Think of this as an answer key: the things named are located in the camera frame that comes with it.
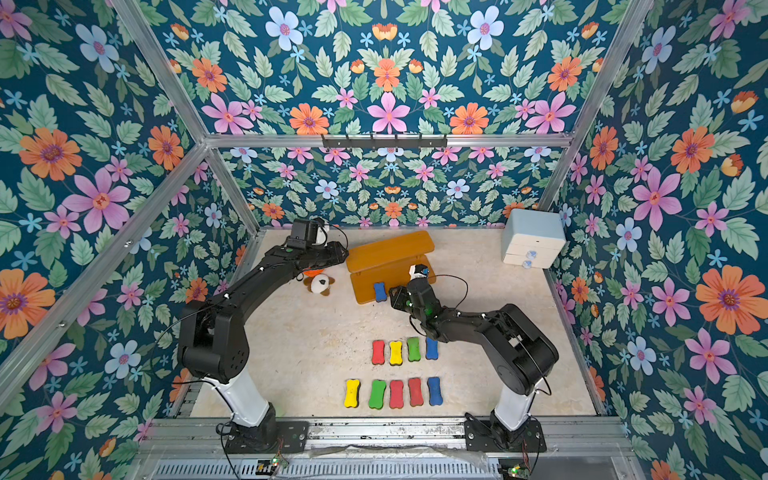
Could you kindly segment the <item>blue eraser bottom shelf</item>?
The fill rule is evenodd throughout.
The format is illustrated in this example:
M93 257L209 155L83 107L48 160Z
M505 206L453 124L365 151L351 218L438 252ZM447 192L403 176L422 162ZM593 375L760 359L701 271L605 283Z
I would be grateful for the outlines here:
M375 301L377 303L386 302L388 298L388 292L384 282L376 282L373 285L375 293Z
M426 338L425 339L425 359L434 361L439 358L439 347L438 342L432 338Z

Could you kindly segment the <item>blue eraser shelf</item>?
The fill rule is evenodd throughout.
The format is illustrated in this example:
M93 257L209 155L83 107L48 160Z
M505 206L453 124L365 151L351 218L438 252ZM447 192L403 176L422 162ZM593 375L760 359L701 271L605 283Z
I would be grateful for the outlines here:
M377 303L386 302L388 298L388 292L384 282L376 282L373 285L375 293L375 301Z
M439 358L439 347L438 342L432 338L426 338L425 339L425 359L434 361Z
M430 406L441 406L444 403L441 389L441 380L439 377L429 377L427 379L427 388Z

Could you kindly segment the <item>green eraser bottom shelf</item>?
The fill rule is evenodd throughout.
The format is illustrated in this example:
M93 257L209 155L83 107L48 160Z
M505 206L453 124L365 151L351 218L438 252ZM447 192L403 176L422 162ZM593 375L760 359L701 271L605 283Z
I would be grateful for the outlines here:
M422 358L421 343L418 337L410 337L406 340L407 358L409 362L419 362Z

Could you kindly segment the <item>green eraser shelf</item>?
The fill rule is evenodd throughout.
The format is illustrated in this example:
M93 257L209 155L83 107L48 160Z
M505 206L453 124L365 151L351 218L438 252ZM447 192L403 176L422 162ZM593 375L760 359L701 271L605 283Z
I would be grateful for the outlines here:
M384 380L373 380L368 401L368 406L373 410L381 410L384 407L384 399L387 388L387 382Z
M422 358L421 343L418 337L410 337L406 340L407 358L409 362L419 362Z

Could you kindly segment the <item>yellow eraser bottom shelf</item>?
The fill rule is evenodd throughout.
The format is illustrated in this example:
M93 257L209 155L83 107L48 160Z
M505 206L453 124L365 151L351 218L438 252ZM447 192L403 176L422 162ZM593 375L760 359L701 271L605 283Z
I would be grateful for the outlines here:
M389 364L391 366L401 366L403 364L403 343L401 341L391 341L389 343Z

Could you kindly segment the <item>yellow eraser shelf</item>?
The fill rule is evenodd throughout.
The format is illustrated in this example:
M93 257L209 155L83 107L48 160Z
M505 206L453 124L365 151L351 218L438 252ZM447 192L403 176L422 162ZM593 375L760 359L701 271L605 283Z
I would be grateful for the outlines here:
M389 364L391 366L401 366L403 364L403 343L401 341L391 341L389 343Z
M344 407L355 409L359 407L359 392L361 382L359 379L348 379L345 383Z

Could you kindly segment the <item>red eraser bottom shelf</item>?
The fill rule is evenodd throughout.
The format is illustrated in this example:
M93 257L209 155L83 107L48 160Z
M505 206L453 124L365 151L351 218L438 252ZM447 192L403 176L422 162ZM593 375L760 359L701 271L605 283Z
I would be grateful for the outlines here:
M372 342L371 363L373 365L384 365L386 362L386 342L384 340L374 340Z

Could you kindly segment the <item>red eraser shelf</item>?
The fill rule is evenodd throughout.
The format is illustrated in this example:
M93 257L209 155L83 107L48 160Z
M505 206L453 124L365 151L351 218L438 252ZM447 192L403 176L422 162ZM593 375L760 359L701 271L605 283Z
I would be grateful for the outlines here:
M374 340L372 342L371 363L373 365L384 365L386 362L386 342L384 340Z
M389 408L399 410L404 407L404 383L402 380L391 380L389 384Z
M409 404L411 407L424 405L422 381L420 378L409 378L407 381L409 392Z

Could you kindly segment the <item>red eraser top shelf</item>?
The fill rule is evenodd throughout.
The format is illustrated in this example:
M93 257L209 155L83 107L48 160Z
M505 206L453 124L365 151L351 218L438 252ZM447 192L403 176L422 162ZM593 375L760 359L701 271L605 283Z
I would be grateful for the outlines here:
M402 380L391 380L389 384L389 408L399 410L404 407L404 383Z
M409 404L411 407L424 405L422 381L420 378L409 378L407 381L409 392Z

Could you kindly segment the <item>blue eraser top shelf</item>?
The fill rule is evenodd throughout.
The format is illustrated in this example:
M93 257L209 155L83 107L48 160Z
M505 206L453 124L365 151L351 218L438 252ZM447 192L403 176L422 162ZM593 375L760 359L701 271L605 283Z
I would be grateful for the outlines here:
M441 406L444 403L441 389L441 380L439 377L429 377L427 379L427 388L430 406Z

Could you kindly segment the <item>green eraser top shelf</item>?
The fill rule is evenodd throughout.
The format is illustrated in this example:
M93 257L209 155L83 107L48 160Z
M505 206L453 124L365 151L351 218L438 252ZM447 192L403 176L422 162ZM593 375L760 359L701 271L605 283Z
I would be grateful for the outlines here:
M387 382L384 380L373 380L368 401L368 406L373 410L381 410L384 407L384 399L387 388Z

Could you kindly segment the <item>yellow eraser top shelf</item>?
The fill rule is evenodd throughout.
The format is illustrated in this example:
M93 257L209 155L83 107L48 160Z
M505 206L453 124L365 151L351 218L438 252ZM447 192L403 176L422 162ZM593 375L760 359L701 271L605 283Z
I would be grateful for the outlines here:
M359 407L359 392L361 382L359 379L348 379L345 383L344 407L355 409Z

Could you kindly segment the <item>orange plush pouch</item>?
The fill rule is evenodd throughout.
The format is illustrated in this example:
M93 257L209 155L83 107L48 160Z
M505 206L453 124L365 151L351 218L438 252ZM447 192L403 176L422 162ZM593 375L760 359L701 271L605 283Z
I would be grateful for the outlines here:
M314 278L317 275L320 275L320 274L323 274L323 273L324 273L323 269L311 269L311 270L305 270L303 272L303 275L305 277L308 277L308 278Z

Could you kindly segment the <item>black wall hook rack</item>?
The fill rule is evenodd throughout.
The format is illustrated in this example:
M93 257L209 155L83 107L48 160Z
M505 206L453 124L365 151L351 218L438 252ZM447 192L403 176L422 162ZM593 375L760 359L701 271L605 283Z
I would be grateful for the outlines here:
M321 137L323 148L402 148L424 149L448 146L447 135L329 135Z

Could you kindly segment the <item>aluminium front rail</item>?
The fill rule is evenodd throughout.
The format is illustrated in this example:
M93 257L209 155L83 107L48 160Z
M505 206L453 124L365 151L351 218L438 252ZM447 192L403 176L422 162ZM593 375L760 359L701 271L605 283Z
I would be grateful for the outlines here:
M462 417L300 418L289 445L227 453L218 418L151 427L130 479L642 479L612 417L543 416L540 431L503 452Z

